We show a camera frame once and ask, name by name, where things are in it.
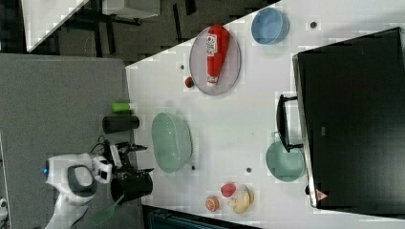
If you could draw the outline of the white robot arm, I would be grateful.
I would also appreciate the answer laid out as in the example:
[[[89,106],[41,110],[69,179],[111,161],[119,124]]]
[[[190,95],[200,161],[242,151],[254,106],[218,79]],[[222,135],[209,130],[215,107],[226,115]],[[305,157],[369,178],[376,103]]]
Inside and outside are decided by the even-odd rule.
[[[99,144],[101,150],[81,155],[53,156],[43,170],[46,182],[58,191],[53,216],[45,229],[71,229],[84,217],[100,184],[108,184],[115,205],[152,193],[149,169],[135,168],[129,155],[145,146],[120,142]]]

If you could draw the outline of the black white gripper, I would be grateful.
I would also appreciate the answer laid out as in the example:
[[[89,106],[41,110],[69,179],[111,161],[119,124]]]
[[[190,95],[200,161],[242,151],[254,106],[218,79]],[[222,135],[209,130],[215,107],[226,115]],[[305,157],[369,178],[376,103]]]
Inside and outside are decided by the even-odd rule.
[[[131,162],[128,157],[129,152],[145,151],[147,147],[120,142],[111,144],[110,142],[98,143],[91,151],[92,173],[99,183],[107,184],[114,177],[121,177],[124,173],[127,177],[146,176],[154,171],[149,169],[131,169]]]

